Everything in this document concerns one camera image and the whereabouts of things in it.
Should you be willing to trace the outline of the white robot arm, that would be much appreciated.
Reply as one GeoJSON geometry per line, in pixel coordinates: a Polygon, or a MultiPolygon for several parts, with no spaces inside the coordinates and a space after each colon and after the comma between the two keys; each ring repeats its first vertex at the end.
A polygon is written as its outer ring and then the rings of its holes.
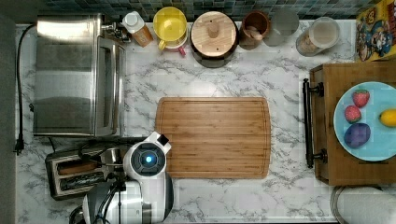
{"type": "Polygon", "coordinates": [[[172,210],[174,189],[166,172],[168,138],[153,132],[128,148],[123,176],[100,183],[84,197],[85,224],[159,224],[172,210]]]}

